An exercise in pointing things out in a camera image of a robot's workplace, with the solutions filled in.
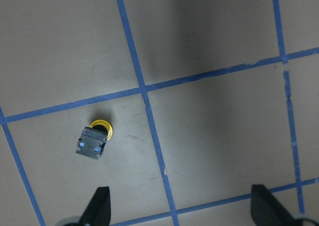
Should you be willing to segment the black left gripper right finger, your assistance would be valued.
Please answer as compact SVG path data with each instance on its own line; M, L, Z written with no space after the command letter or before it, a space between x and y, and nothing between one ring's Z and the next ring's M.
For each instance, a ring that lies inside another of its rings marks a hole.
M295 219L264 186L251 187L250 212L256 226L294 226Z

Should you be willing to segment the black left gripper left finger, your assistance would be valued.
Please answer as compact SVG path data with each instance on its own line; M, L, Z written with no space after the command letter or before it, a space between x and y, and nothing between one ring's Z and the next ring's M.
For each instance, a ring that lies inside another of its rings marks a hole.
M110 224L110 189L98 187L79 220L81 226L108 226Z

